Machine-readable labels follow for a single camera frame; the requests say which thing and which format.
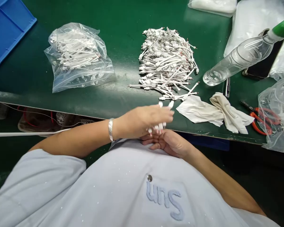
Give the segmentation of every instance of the workbench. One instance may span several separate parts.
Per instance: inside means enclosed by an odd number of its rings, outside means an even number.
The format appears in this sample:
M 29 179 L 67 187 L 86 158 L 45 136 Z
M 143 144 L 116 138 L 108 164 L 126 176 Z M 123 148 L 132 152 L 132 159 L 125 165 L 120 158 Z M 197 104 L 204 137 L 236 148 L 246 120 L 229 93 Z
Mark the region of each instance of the workbench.
M 23 2 L 38 21 L 0 65 L 0 102 L 100 119 L 119 117 L 137 106 L 157 104 L 162 96 L 157 91 L 129 88 L 128 85 L 137 84 L 140 77 L 138 57 L 145 40 L 142 32 L 160 27 L 176 29 L 181 37 L 188 38 L 198 48 L 194 58 L 200 72 L 192 74 L 194 80 L 188 87 L 201 81 L 194 92 L 199 92 L 201 100 L 208 103 L 215 92 L 223 91 L 224 84 L 209 87 L 202 81 L 202 76 L 223 58 L 231 18 L 190 9 L 187 0 Z M 100 29 L 99 36 L 106 44 L 115 76 L 104 85 L 53 94 L 53 71 L 43 50 L 49 47 L 51 32 L 70 22 Z M 271 78 L 255 81 L 240 73 L 230 81 L 231 105 L 247 114 L 239 100 L 257 107 L 258 94 L 275 83 Z M 180 103 L 177 100 L 174 109 Z M 177 111 L 167 128 L 248 143 L 265 143 L 265 136 L 254 131 L 251 125 L 247 126 L 248 135 L 234 134 L 224 124 L 221 127 L 208 122 L 194 124 Z

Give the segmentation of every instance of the pliers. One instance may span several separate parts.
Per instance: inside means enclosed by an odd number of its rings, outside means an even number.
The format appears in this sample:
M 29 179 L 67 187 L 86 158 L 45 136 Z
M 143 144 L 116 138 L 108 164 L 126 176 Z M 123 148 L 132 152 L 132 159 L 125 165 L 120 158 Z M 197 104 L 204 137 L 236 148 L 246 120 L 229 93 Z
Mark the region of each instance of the pliers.
M 250 105 L 248 105 L 246 102 L 244 101 L 240 101 L 243 106 L 245 106 L 249 111 L 250 111 L 250 116 L 254 117 L 255 119 L 257 119 L 258 121 L 260 121 L 262 124 L 265 125 L 265 128 L 268 132 L 268 135 L 272 134 L 272 129 L 271 127 L 267 124 L 271 124 L 271 125 L 279 125 L 281 123 L 280 118 L 278 115 L 276 115 L 273 111 L 269 110 L 269 109 L 262 109 L 265 113 L 270 114 L 270 116 L 272 118 L 274 118 L 275 120 L 272 120 L 270 118 L 268 118 L 263 111 L 259 111 L 259 108 L 253 108 Z M 267 136 L 267 134 L 265 132 L 262 132 L 256 125 L 255 121 L 253 121 L 252 123 L 253 128 L 260 134 Z

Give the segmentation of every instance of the plastic bag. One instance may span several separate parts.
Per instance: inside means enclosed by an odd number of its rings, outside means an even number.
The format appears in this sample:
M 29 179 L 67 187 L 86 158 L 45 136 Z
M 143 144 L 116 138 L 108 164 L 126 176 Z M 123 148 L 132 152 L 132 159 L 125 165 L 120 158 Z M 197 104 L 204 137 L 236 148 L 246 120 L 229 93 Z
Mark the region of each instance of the plastic bag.
M 190 8 L 226 17 L 232 17 L 236 6 L 237 0 L 190 0 L 188 3 Z
M 261 111 L 266 117 L 272 121 L 276 121 L 276 118 L 268 114 L 265 109 L 272 110 L 277 114 L 281 120 L 280 125 L 269 124 L 272 129 L 272 134 L 266 137 L 267 144 L 263 147 L 269 150 L 275 150 L 284 152 L 284 79 L 279 80 L 275 85 L 264 90 L 258 96 L 259 111 Z M 265 124 L 258 121 L 258 124 L 262 130 L 268 134 L 268 130 Z
M 257 37 L 266 28 L 273 28 L 284 20 L 284 0 L 242 0 L 233 16 L 233 27 L 224 57 L 241 42 Z M 284 78 L 284 43 L 271 68 L 269 76 Z
M 96 30 L 79 23 L 69 23 L 49 36 L 44 50 L 54 72 L 53 93 L 68 88 L 100 85 L 114 74 L 103 40 Z

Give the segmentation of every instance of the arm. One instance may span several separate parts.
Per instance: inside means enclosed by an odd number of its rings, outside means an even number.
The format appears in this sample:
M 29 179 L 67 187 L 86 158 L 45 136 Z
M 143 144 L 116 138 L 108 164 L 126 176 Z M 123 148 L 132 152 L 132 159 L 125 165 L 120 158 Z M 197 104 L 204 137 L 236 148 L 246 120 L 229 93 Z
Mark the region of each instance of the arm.
M 195 167 L 220 192 L 224 201 L 231 207 L 266 216 L 241 185 L 179 134 L 171 130 L 164 130 L 162 135 L 154 135 L 153 137 L 146 135 L 141 139 L 144 145 L 154 143 L 150 149 L 162 149 Z
M 146 135 L 147 128 L 161 122 L 171 122 L 173 111 L 159 105 L 137 107 L 113 120 L 113 139 L 139 138 Z M 83 158 L 95 149 L 110 143 L 108 120 L 81 125 L 55 134 L 33 146 L 31 150 L 43 149 L 50 154 Z
M 220 192 L 228 205 L 266 216 L 252 196 L 241 185 L 194 146 L 183 159 L 195 167 Z

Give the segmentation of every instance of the hand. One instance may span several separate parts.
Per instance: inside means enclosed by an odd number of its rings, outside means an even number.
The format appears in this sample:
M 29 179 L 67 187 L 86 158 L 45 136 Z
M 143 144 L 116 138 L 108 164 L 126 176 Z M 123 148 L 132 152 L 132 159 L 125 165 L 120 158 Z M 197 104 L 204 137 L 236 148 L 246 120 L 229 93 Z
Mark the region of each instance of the hand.
M 147 129 L 162 122 L 172 122 L 174 111 L 159 105 L 137 107 L 113 121 L 113 139 L 135 139 L 148 134 Z
M 162 149 L 167 154 L 177 158 L 185 158 L 196 148 L 174 131 L 164 129 L 161 135 L 154 134 L 152 137 L 148 134 L 140 138 L 143 145 L 154 143 L 149 149 Z

